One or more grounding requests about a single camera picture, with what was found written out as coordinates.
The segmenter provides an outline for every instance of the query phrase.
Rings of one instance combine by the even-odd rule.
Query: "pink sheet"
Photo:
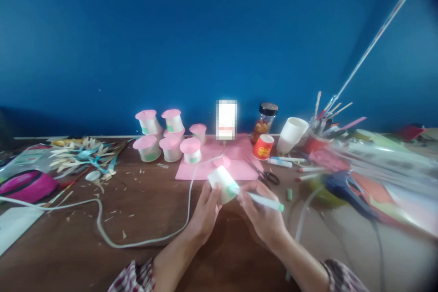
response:
[[[216,136],[206,136],[206,138],[207,141],[201,146],[201,163],[222,154],[224,147],[223,141],[217,141]],[[258,173],[245,162],[246,158],[252,161],[259,170],[263,171],[260,161],[252,155],[252,145],[247,134],[239,134],[235,140],[227,141],[224,155],[231,160],[227,171],[234,180],[256,180],[258,178]],[[208,175],[216,169],[213,161],[200,165],[187,164],[184,160],[181,160],[175,179],[192,180],[196,167],[199,168],[196,171],[195,180],[207,180]]]

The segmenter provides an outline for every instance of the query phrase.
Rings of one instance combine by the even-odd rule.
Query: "person's right hand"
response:
[[[254,203],[247,193],[253,191],[275,201],[278,201],[278,197],[258,180],[241,186],[240,193],[237,197],[243,210],[250,218],[257,235],[272,249],[279,240],[289,235],[289,233],[284,225],[281,212]]]

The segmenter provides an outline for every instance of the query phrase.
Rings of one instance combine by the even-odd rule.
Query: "red paper cup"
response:
[[[274,138],[267,134],[260,135],[252,149],[252,154],[259,160],[267,160],[272,146],[274,146]]]
[[[332,142],[333,139],[324,139],[321,138],[313,133],[309,135],[309,137],[306,140],[306,143],[302,147],[302,151],[310,154],[313,151],[319,151],[320,149],[324,148],[328,144]]]

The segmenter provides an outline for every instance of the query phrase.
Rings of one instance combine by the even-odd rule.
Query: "black jar lid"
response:
[[[259,112],[267,116],[275,116],[278,112],[278,106],[273,103],[261,103]]]

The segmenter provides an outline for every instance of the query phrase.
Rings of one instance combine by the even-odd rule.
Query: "person's left hand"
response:
[[[202,245],[207,242],[213,231],[216,218],[222,205],[218,205],[221,191],[218,184],[211,190],[208,181],[202,186],[201,196],[193,213],[192,220],[187,225],[188,231],[193,238],[199,239]]]

